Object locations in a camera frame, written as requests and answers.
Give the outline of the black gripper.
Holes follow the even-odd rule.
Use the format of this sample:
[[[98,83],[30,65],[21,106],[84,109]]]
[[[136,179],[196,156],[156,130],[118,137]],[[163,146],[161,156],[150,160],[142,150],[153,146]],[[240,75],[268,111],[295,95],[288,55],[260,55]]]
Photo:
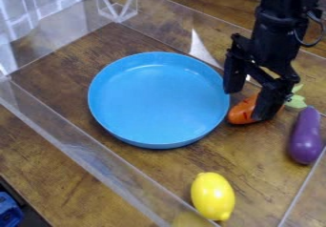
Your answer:
[[[291,67],[305,34],[308,19],[295,9],[256,8],[251,37],[231,36],[231,48],[224,62],[223,88],[225,93],[243,89],[245,76],[261,84],[252,119],[271,119],[291,97],[293,84],[300,80]]]

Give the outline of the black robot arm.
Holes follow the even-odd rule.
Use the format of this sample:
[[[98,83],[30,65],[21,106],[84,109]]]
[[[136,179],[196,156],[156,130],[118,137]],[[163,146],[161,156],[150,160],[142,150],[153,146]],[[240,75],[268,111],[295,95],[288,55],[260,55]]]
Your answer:
[[[309,48],[304,35],[311,21],[320,20],[319,0],[260,0],[249,37],[235,33],[225,55],[223,88],[225,93],[243,89],[247,77],[260,84],[251,113],[255,121],[273,117],[300,77],[291,67],[300,48]]]

